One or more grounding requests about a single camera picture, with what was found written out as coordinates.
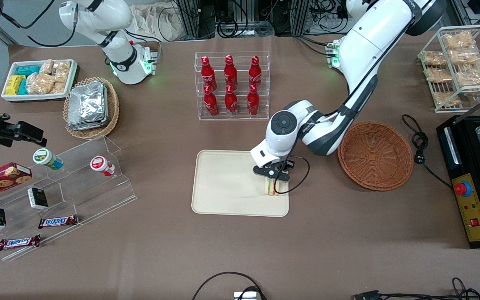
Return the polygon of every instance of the red button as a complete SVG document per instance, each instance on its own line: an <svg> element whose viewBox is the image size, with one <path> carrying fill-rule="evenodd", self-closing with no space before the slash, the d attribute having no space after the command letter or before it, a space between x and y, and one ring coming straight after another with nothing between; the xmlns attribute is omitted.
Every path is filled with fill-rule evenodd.
<svg viewBox="0 0 480 300"><path fill-rule="evenodd" d="M467 191L468 191L468 188L466 187L465 184L463 183L455 184L455 193L459 195L463 195L463 194L466 194Z"/></svg>

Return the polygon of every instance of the red bottle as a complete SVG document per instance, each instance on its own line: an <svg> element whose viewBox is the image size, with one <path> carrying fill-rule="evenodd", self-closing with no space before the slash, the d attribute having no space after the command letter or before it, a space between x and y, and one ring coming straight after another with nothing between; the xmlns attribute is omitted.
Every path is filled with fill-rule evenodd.
<svg viewBox="0 0 480 300"><path fill-rule="evenodd" d="M238 87L238 76L236 74L236 67L232 62L232 56L227 55L225 57L225 68L223 69L223 73L225 74L225 84L230 85L232 90L235 91Z"/></svg>
<svg viewBox="0 0 480 300"><path fill-rule="evenodd" d="M250 116L256 116L259 113L260 98L257 93L257 87L254 84L250 85L247 97L247 111Z"/></svg>
<svg viewBox="0 0 480 300"><path fill-rule="evenodd" d="M260 86L260 80L263 75L263 71L259 66L259 57L251 57L251 68L249 68L249 85Z"/></svg>
<svg viewBox="0 0 480 300"><path fill-rule="evenodd" d="M225 107L230 116L238 114L238 105L236 104L236 95L231 85L225 87Z"/></svg>
<svg viewBox="0 0 480 300"><path fill-rule="evenodd" d="M205 92L205 96L203 97L203 101L205 101L205 107L208 110L208 113L211 116L217 116L220 111L217 108L218 103L216 102L216 96L212 93L211 87L206 85L203 88L203 91Z"/></svg>
<svg viewBox="0 0 480 300"><path fill-rule="evenodd" d="M208 57L204 56L201 57L201 76L203 77L203 82L205 85L211 87L212 91L216 91L217 84L216 84L216 76L214 75L214 69L210 65L208 61Z"/></svg>

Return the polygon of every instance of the table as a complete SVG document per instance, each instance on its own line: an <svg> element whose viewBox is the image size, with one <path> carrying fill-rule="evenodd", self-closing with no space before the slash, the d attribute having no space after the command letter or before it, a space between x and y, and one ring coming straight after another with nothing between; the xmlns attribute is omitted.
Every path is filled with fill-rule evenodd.
<svg viewBox="0 0 480 300"><path fill-rule="evenodd" d="M415 57L431 34L405 36L386 57L379 84L358 121L393 126L412 114L429 135L425 156L442 178L435 114ZM333 40L336 36L319 37ZM203 149L250 150L266 122L200 122L194 95L194 52L248 50L271 42L272 114L290 101L309 99L322 112L347 96L345 80L324 57L291 38L213 39L164 44L157 75L127 86L116 80L96 46L35 49L10 47L10 61L75 59L78 78L107 78L120 98L120 120L109 136L131 179L137 201L13 262L0 261L0 299L188 299L207 277L222 271L254 277L270 299L349 299L385 293L445 294L451 278L480 292L480 250L467 249L452 191L416 166L410 180L389 192L355 184L337 155L313 156L299 143L312 169L290 195L283 218L198 215L190 208L196 155ZM9 104L0 111L45 131L48 148L62 152L82 143L64 129L62 102ZM0 146L0 165L31 165L37 147ZM297 164L291 185L303 176ZM248 281L227 275L211 281L200 299L232 298Z"/></svg>

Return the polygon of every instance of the brown woven basket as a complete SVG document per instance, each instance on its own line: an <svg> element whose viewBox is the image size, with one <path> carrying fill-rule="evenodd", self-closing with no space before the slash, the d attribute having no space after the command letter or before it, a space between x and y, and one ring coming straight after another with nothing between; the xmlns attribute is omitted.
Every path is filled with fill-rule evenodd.
<svg viewBox="0 0 480 300"><path fill-rule="evenodd" d="M120 103L118 101L118 95L116 95L116 91L114 91L114 87L110 82L108 82L108 80L104 78L97 78L97 77L86 78L85 80L77 82L75 86L88 84L95 80L101 81L107 86L108 115L109 115L110 121L108 125L105 127L86 129L82 131L73 130L70 127L66 126L66 131L68 131L71 135L73 135L76 138L90 140L90 139L95 139L100 135L108 135L112 131L112 129L114 129L114 126L116 126L116 123L118 122L118 116L120 115ZM64 111L62 113L64 117L64 121L66 121L66 123L68 123L69 99L70 99L70 96L67 95L66 99L64 100Z"/></svg>
<svg viewBox="0 0 480 300"><path fill-rule="evenodd" d="M338 148L345 173L370 190L393 190L410 177L413 155L405 138L379 122L360 122L351 128Z"/></svg>

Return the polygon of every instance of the teal package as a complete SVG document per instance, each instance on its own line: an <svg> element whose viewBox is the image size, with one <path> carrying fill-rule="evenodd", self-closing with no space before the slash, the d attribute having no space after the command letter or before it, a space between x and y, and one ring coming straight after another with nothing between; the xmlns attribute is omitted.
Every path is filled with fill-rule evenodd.
<svg viewBox="0 0 480 300"><path fill-rule="evenodd" d="M27 95L27 79L21 80L20 88L17 92L18 95Z"/></svg>
<svg viewBox="0 0 480 300"><path fill-rule="evenodd" d="M34 72L40 72L40 66L21 66L16 69L16 75L29 76Z"/></svg>

